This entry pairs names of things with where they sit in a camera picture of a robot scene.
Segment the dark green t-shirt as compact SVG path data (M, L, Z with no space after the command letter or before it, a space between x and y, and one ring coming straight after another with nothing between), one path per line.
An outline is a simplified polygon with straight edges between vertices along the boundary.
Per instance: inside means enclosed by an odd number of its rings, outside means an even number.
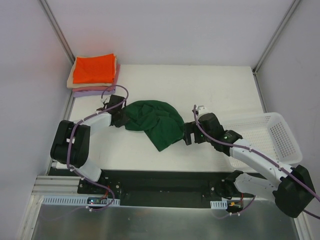
M170 104L158 100L138 100L124 108L129 121L125 129L144 132L161 152L184 137L184 120Z

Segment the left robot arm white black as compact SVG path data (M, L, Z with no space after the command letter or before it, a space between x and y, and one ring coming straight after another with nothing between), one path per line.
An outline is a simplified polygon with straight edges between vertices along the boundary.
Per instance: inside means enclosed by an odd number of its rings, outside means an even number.
M90 139L108 127L119 128L128 122L123 111L126 101L113 94L92 115L78 122L62 120L52 143L50 157L89 181L88 188L96 195L105 191L107 177L89 158Z

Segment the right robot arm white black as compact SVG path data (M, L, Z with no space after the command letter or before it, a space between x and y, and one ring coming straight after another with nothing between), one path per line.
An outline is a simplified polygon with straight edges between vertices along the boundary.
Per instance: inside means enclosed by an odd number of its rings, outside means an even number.
M184 124L183 140L209 143L214 149L246 165L235 167L214 188L225 199L251 194L269 200L287 216L297 218L313 199L319 199L309 171L299 164L302 153L288 124L276 112L231 120L223 126L204 106Z

